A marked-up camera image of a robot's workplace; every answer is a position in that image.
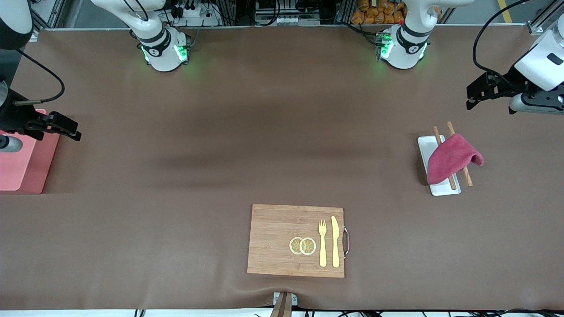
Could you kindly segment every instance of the wooden block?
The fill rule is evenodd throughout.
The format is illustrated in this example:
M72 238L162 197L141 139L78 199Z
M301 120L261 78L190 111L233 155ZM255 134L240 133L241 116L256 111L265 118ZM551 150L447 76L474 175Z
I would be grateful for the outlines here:
M337 248L341 265L333 267L319 265L320 219L327 223L325 246L327 263L331 263L333 231L331 216L337 218L340 235ZM343 209L331 207L253 205L249 260L247 273L314 276L321 278L345 277L345 254L343 251ZM295 255L290 251L290 240L294 237L310 237L317 244L310 256Z

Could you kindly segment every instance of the yellow fork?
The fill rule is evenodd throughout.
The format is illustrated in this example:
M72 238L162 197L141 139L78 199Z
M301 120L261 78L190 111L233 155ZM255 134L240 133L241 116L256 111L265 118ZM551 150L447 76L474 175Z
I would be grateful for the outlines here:
M327 252L325 251L325 234L327 233L327 225L325 220L319 221L319 236L321 236L321 249L319 250L319 265L327 266Z

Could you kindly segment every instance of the brown table surface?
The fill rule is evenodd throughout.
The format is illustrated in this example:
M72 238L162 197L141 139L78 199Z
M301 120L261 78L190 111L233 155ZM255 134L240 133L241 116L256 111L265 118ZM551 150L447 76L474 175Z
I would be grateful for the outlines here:
M26 52L80 123L45 193L1 196L0 308L217 309L287 290L311 309L564 309L564 124L465 109L475 27L437 28L408 71L346 28L203 30L159 73L127 32L41 32ZM507 70L534 38L492 27ZM12 86L54 95L22 60ZM475 186L432 197L416 139L446 122ZM345 208L344 279L246 273L251 204Z

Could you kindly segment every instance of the lemon slice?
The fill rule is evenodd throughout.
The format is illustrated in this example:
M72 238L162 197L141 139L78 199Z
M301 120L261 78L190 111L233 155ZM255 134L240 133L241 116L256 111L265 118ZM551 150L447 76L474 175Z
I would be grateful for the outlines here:
M300 242L300 244L299 244L299 250L305 256L312 255L315 252L316 247L317 246L315 244L315 241L310 237L303 238L302 242Z
M290 251L292 251L292 253L294 253L295 255L300 255L302 254L302 251L299 249L299 245L302 242L302 238L300 237L293 237L290 240Z

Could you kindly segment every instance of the green led light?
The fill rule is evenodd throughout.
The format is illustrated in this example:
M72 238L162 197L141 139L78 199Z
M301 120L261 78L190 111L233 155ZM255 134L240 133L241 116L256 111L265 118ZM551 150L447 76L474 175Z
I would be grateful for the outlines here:
M425 43L425 45L423 45L423 48L421 49L421 55L419 55L419 59L422 59L423 56L425 55L425 49L427 48L427 43Z
M390 56L391 49L393 48L394 41L389 40L388 43L382 48L382 58L388 58Z
M145 55L145 60L149 63L149 56L147 56L147 51L143 46L141 46L141 50L143 51L143 55Z
M180 60L186 60L186 49L184 47L178 47L177 45L175 45L174 50L176 51Z

